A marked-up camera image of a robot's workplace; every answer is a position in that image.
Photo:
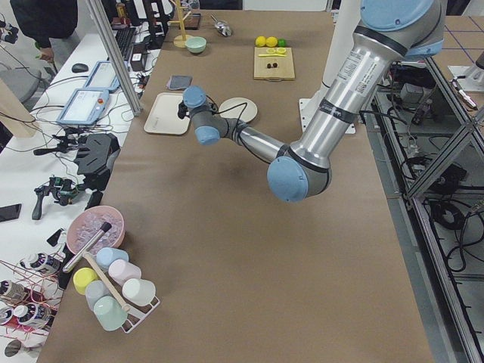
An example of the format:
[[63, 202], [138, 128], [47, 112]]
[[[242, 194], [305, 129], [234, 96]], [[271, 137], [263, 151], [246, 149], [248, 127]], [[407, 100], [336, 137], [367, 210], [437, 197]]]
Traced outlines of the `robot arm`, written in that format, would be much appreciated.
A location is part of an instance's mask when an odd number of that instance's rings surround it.
[[229, 138], [268, 163], [267, 180], [280, 200], [299, 202], [330, 184], [330, 155], [391, 64], [440, 52], [445, 1], [361, 1], [353, 46], [299, 140], [285, 144], [238, 118], [216, 114], [204, 90], [185, 89], [178, 106], [202, 145]]

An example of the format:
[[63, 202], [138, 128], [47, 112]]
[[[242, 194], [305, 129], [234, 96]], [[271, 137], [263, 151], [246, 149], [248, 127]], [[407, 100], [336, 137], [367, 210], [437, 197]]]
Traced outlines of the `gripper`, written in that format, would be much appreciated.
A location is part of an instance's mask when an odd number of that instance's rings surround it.
[[181, 101], [178, 104], [177, 116], [179, 119], [184, 119], [185, 117], [189, 117], [188, 107], [185, 105], [184, 101]]

